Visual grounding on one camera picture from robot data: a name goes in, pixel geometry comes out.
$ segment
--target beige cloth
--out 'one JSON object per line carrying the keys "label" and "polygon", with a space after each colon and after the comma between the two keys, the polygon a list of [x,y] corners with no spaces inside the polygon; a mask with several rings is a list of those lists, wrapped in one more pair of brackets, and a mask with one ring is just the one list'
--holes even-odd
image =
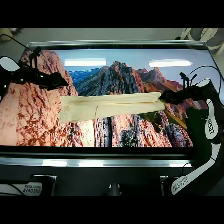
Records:
{"label": "beige cloth", "polygon": [[61,96],[60,122],[78,122],[115,115],[164,110],[159,92],[105,96]]}

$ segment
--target display screen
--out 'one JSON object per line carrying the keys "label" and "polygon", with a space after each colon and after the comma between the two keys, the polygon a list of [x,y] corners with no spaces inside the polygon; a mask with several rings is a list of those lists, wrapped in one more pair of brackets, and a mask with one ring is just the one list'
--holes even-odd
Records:
{"label": "display screen", "polygon": [[[29,53],[22,61],[29,64]],[[32,83],[11,83],[0,104],[0,145],[65,147],[192,147],[186,109],[207,109],[204,101],[166,104],[165,110],[117,115],[77,123],[61,123],[60,96],[101,96],[179,91],[180,72],[188,75],[202,65],[216,66],[207,50],[73,49],[42,50],[38,69],[60,72],[69,84],[56,90]],[[220,75],[201,68],[189,75],[193,83],[210,78],[219,90]],[[220,99],[224,101],[224,90]]]}

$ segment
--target blue sky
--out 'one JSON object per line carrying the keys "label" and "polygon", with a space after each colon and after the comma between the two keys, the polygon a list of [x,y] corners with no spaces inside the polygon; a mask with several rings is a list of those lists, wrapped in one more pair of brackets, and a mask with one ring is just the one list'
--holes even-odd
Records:
{"label": "blue sky", "polygon": [[[195,68],[201,65],[215,66],[210,54],[206,50],[193,49],[80,49],[80,50],[57,50],[56,51],[64,64],[65,59],[78,58],[106,58],[107,65],[110,66],[114,61],[124,62],[134,69],[150,68],[149,61],[162,59],[184,59],[192,62],[191,66],[184,67],[163,67],[160,71],[166,79],[175,80],[182,84],[179,73],[183,72],[189,74]],[[66,70],[87,70],[95,67],[65,67]],[[219,74],[213,68],[201,68],[196,72],[198,76],[195,82],[201,81],[205,78],[210,78],[218,91],[219,88]],[[220,98],[224,102],[224,82]]]}

